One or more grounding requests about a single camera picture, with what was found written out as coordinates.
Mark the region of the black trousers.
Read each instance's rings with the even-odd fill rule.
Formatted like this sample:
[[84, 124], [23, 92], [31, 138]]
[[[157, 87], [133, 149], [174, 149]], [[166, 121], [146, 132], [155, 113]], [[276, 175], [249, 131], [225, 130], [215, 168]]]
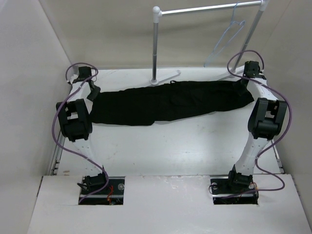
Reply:
[[150, 126], [245, 107], [254, 98], [241, 81], [171, 81], [155, 87], [102, 92], [93, 101], [93, 123]]

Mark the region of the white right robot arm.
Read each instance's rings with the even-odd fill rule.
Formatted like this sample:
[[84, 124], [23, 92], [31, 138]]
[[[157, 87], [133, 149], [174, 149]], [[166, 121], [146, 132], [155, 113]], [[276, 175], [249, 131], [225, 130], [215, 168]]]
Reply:
[[288, 108], [287, 102], [279, 100], [267, 86], [257, 61], [245, 63], [242, 80], [250, 81], [259, 97], [248, 120], [247, 143], [226, 180], [226, 187], [232, 194], [245, 193], [250, 189], [258, 159], [268, 143], [280, 134]]

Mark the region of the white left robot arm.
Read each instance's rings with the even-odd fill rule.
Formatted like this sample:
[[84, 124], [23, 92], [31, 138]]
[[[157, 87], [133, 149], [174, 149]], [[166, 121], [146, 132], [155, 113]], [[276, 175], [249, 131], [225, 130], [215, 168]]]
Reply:
[[[97, 176], [86, 176], [78, 186], [86, 196], [105, 194], [109, 190], [109, 177], [103, 166], [96, 163], [91, 146], [93, 131], [90, 111], [86, 101], [93, 102], [100, 93], [93, 78], [98, 69], [91, 64], [79, 62], [71, 65], [65, 72], [65, 80], [72, 86], [69, 96], [56, 104], [56, 114], [52, 123], [52, 136], [56, 144], [63, 150], [78, 155], [99, 170]], [[55, 124], [59, 122], [61, 134], [77, 148], [73, 151], [60, 145], [55, 136]]]

